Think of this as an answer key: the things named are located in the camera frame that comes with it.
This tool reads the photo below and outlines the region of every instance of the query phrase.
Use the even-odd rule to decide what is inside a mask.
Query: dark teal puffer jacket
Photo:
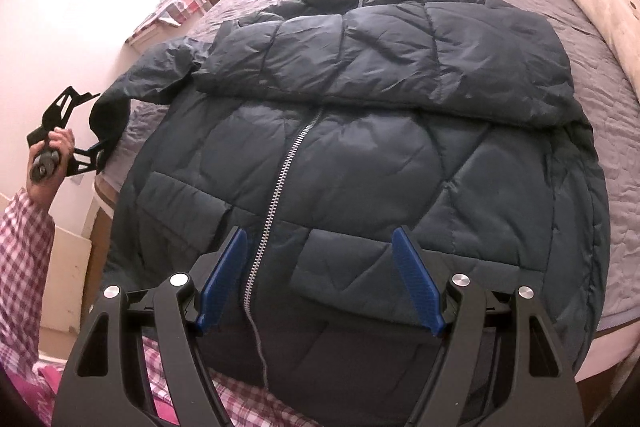
[[[162,44],[92,113],[102,139],[130,98],[171,104],[122,188],[104,284],[155,286],[243,227],[206,362],[327,427],[402,425],[439,345],[391,258],[407,225],[453,272],[533,288],[577,368],[609,216],[573,95],[552,27],[501,0],[288,0],[212,46]]]

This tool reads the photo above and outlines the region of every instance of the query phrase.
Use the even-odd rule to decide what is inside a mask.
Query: checkered shirt sleeve
[[[53,219],[22,189],[0,221],[0,363],[33,383]]]

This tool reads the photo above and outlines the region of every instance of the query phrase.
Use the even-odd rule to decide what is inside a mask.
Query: jacket sleeve
[[[104,168],[129,120],[130,100],[166,105],[191,80],[209,56],[211,42],[191,38],[171,39],[149,48],[138,61],[121,74],[95,102],[89,126],[104,142],[98,172]]]
[[[0,363],[28,379],[38,360],[53,219],[20,190],[0,220]]]

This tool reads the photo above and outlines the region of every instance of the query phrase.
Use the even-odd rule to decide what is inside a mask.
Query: metal zipper
[[[262,363],[262,382],[264,384],[265,389],[269,388],[269,381],[267,379],[267,361],[264,358],[264,353],[262,352],[262,341],[260,340],[260,333],[258,333],[258,327],[255,324],[254,318],[251,315],[251,297],[254,291],[254,283],[255,277],[258,274],[258,268],[260,267],[260,263],[262,261],[262,257],[264,256],[264,252],[267,249],[267,243],[269,242],[269,235],[271,233],[271,226],[273,225],[273,219],[276,214],[276,209],[278,208],[278,202],[280,201],[280,196],[282,195],[282,188],[284,187],[284,182],[287,178],[287,173],[289,172],[289,168],[293,163],[293,158],[295,158],[296,153],[302,143],[302,140],[305,139],[306,135],[311,131],[311,129],[318,123],[320,116],[322,115],[322,108],[318,110],[315,117],[312,121],[305,125],[304,129],[300,131],[298,137],[295,142],[289,149],[287,156],[282,164],[282,168],[280,169],[280,174],[278,175],[278,181],[276,182],[275,190],[273,191],[273,195],[271,196],[271,203],[269,204],[269,210],[267,211],[266,219],[264,220],[264,227],[262,229],[262,237],[260,238],[260,245],[258,245],[258,250],[255,253],[254,263],[251,266],[251,270],[249,271],[249,277],[246,281],[246,286],[244,287],[244,298],[242,299],[242,307],[244,308],[244,313],[246,314],[249,322],[251,324],[252,329],[254,330],[255,336],[255,345],[258,350],[258,356],[260,357],[260,362]]]

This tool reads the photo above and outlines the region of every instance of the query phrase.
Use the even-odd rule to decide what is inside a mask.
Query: human hand
[[[44,142],[36,143],[29,149],[29,164],[27,165],[27,194],[31,201],[37,204],[45,212],[49,212],[51,203],[56,197],[56,193],[62,185],[66,176],[66,168],[74,153],[76,139],[71,129],[61,129],[56,127],[49,133],[49,147],[60,152],[60,164],[49,178],[45,178],[38,183],[31,181],[30,172],[33,160],[44,149]]]

